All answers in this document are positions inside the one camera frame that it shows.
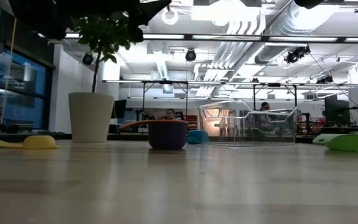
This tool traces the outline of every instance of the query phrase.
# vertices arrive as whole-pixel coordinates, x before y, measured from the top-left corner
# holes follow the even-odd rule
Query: white plant pot
[[[99,93],[70,93],[73,142],[106,142],[114,98]]]

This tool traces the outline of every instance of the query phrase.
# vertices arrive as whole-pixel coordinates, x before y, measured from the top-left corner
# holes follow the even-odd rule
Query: plant stem
[[[101,47],[99,47],[98,57],[96,58],[94,74],[93,74],[93,83],[92,83],[92,93],[96,91],[96,80],[98,77],[98,70],[99,70],[99,63],[100,63],[100,56],[102,55]]]

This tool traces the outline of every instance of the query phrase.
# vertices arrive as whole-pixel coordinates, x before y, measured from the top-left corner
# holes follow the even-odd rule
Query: plant pot
[[[70,93],[73,142],[106,142],[114,98],[99,93]]]
[[[149,123],[149,144],[153,149],[181,149],[186,145],[185,121],[156,120]]]

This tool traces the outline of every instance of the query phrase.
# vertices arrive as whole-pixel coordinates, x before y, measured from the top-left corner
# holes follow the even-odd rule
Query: glass wall
[[[4,124],[32,125],[34,129],[43,127],[44,100],[11,91],[6,92]],[[0,89],[0,106],[4,103],[5,90]]]
[[[44,105],[48,103],[46,91],[47,69],[17,53],[0,54],[0,114],[6,97],[4,124],[46,129]]]
[[[8,76],[10,59],[9,50],[0,54],[0,86],[5,86],[9,77],[9,89],[23,91],[31,95],[45,95],[46,68],[13,53],[11,72]]]

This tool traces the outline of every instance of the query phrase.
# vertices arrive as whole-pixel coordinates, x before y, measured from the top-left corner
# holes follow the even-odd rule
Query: tree
[[[128,17],[121,12],[115,12],[111,16],[98,14],[74,20],[75,32],[78,32],[81,38],[78,43],[89,45],[91,51],[98,54],[95,61],[92,93],[96,91],[100,62],[111,60],[117,63],[114,54],[119,51],[120,46],[129,50],[131,43],[135,43],[129,34],[128,23]]]

